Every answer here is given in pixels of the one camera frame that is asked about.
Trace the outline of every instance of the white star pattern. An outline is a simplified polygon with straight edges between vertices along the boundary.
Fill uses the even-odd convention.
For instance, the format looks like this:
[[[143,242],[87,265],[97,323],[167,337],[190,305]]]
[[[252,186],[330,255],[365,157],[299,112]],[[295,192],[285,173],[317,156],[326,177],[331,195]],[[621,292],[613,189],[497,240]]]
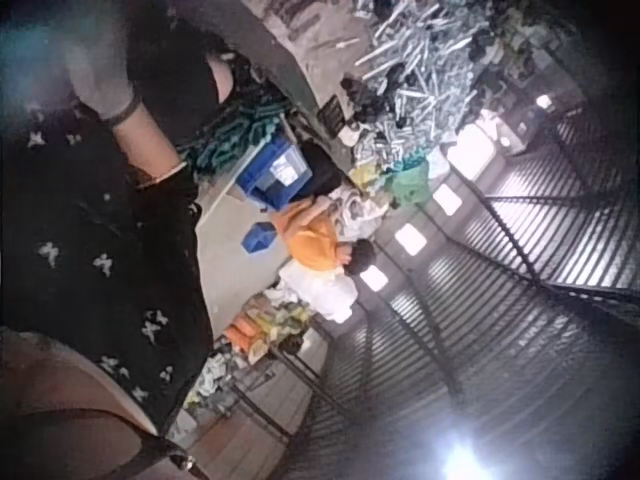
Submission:
[[[165,382],[169,383],[171,382],[171,373],[173,373],[173,367],[169,365],[162,372],[160,372],[160,378]]]
[[[100,270],[102,270],[102,273],[104,273],[106,277],[110,277],[113,260],[111,260],[106,253],[103,253],[98,258],[93,260],[93,266],[98,267]]]
[[[145,312],[144,318],[147,320],[155,320],[161,325],[169,323],[169,319],[164,316],[161,310],[148,310]]]
[[[42,132],[29,132],[29,143],[27,143],[27,148],[44,144],[45,141],[44,138],[42,138]]]
[[[160,327],[155,323],[144,322],[144,327],[142,327],[142,334],[149,339],[149,341],[155,345],[156,344],[156,332],[160,330]]]
[[[142,403],[144,402],[144,399],[149,396],[149,392],[145,392],[144,390],[142,390],[140,387],[136,385],[136,388],[133,389],[133,391],[131,392],[131,395],[133,395],[133,397],[136,400],[138,400],[138,402]]]
[[[45,257],[51,268],[56,268],[56,258],[60,254],[60,249],[54,247],[53,243],[47,242],[38,249],[38,255]]]
[[[82,137],[80,135],[67,135],[67,142],[69,142],[69,145],[73,146],[76,143],[80,143],[80,141],[82,140]]]
[[[103,356],[100,359],[100,366],[112,375],[114,372],[114,368],[118,365],[118,363],[120,362],[118,362],[117,358],[110,358],[107,356]]]
[[[162,325],[166,325],[167,323],[169,323],[169,319],[167,317],[165,317],[162,312],[160,310],[156,311],[156,322],[162,324]]]

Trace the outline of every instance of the black hair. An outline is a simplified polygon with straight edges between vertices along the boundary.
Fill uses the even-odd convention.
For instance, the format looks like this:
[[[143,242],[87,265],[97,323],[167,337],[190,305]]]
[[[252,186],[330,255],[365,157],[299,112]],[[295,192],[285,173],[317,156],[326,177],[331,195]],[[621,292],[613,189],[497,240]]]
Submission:
[[[376,250],[373,244],[366,239],[360,239],[353,244],[351,261],[344,266],[347,275],[355,276],[369,268],[376,258]]]

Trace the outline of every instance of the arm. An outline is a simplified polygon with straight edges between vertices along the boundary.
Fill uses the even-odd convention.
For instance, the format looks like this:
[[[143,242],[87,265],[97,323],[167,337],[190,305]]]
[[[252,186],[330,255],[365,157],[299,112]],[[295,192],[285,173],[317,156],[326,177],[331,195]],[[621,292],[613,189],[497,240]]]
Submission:
[[[95,31],[66,40],[69,79],[78,98],[112,128],[129,163],[148,183],[158,183],[177,172],[181,160],[134,95],[127,76],[125,31],[118,13],[111,13]]]
[[[331,201],[327,197],[318,197],[315,203],[312,203],[311,199],[305,200],[305,202],[307,202],[305,208],[289,221],[282,232],[284,240],[292,238],[331,205]]]
[[[164,180],[183,165],[176,149],[142,104],[113,127],[113,134],[129,163],[142,172],[146,184]]]

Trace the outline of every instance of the window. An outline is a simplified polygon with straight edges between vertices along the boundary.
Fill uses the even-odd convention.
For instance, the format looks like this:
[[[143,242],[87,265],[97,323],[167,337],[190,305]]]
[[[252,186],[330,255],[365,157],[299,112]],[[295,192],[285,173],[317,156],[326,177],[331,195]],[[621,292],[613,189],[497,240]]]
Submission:
[[[387,276],[380,271],[375,265],[371,265],[360,274],[360,278],[366,283],[371,290],[379,292],[388,282]]]
[[[440,204],[444,213],[449,216],[456,213],[456,210],[462,205],[460,197],[453,193],[453,190],[446,183],[440,185],[440,188],[433,192],[433,199]]]
[[[536,98],[536,103],[540,108],[544,110],[549,110],[551,108],[551,105],[553,105],[553,102],[549,98],[549,95],[540,95],[538,98]]]
[[[396,240],[404,247],[409,255],[412,257],[416,255],[427,244],[427,239],[424,238],[416,227],[410,223],[406,223],[404,227],[396,232]]]
[[[477,125],[465,126],[447,159],[469,180],[475,180],[496,153],[491,139]]]

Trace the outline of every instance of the blue plastic bin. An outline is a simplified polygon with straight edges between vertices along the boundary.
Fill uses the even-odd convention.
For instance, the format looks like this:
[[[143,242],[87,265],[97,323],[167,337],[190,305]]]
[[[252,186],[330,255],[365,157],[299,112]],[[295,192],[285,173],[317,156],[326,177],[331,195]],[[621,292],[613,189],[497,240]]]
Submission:
[[[254,223],[249,232],[242,239],[242,246],[249,253],[266,250],[273,243],[277,236],[276,229],[272,223]]]
[[[311,178],[302,153],[280,135],[265,145],[236,179],[244,194],[280,211]]]

